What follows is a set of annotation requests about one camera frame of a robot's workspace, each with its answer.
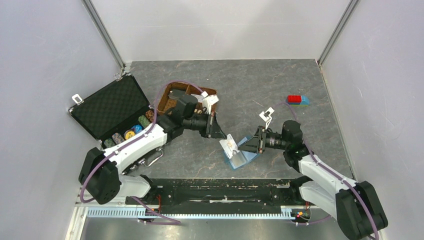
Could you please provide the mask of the blue card holder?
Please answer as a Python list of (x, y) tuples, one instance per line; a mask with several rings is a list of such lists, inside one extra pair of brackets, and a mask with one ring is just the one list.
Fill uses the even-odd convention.
[(224, 153), (224, 156), (225, 156), (225, 159), (231, 165), (231, 167), (235, 170), (252, 162), (254, 159), (256, 159), (259, 156), (259, 154), (241, 150), (239, 151), (238, 154), (233, 156), (231, 159), (228, 159), (225, 153)]

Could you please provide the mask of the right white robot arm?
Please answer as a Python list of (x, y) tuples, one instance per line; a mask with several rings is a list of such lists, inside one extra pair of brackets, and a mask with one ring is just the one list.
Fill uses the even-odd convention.
[(374, 186), (348, 178), (324, 163), (310, 150), (299, 122), (285, 121), (280, 133), (259, 126), (239, 149), (256, 154), (282, 150), (285, 162), (302, 174), (291, 181), (289, 199), (295, 204), (306, 201), (325, 211), (348, 239), (378, 239), (379, 231), (389, 225)]

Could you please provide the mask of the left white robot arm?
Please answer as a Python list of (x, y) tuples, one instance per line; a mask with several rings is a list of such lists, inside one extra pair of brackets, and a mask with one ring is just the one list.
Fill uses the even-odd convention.
[(203, 138), (225, 139), (213, 110), (219, 98), (202, 92), (201, 113), (196, 113), (198, 99), (193, 95), (179, 98), (174, 107), (155, 115), (146, 129), (122, 143), (105, 150), (96, 147), (88, 151), (78, 180), (82, 187), (80, 201), (96, 201), (100, 205), (116, 197), (138, 197), (145, 204), (153, 203), (157, 190), (146, 176), (131, 176), (128, 172), (143, 164), (151, 152), (183, 134), (198, 131)]

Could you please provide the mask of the white credit card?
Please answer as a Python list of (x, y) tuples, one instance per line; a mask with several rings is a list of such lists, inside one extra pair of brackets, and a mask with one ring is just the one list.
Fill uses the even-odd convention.
[(238, 150), (238, 145), (231, 134), (228, 134), (226, 139), (221, 139), (219, 143), (228, 159), (231, 159), (240, 152)]

